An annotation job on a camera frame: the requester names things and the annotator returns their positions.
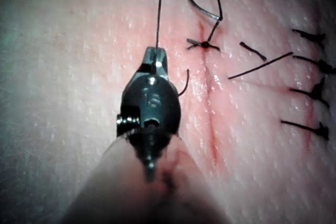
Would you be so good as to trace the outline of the right arm needle driver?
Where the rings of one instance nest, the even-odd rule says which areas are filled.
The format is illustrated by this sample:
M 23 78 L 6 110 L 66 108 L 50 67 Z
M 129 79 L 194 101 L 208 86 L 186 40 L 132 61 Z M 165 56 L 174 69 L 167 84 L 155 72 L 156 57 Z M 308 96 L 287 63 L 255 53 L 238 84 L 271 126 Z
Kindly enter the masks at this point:
M 156 74 L 140 74 L 125 87 L 117 115 L 117 136 L 153 124 L 175 134 L 181 121 L 181 106 L 176 89 Z

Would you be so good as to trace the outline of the right arm needle driver jaw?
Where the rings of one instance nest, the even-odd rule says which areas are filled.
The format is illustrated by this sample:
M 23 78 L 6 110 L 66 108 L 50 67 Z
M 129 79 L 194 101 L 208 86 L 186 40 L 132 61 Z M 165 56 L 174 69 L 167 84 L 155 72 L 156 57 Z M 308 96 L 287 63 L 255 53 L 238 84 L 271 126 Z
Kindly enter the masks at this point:
M 147 47 L 137 72 L 156 74 L 157 48 Z
M 160 77 L 168 80 L 168 67 L 167 67 L 167 55 L 166 50 L 164 48 L 154 48 L 155 49 L 155 67 L 156 74 Z

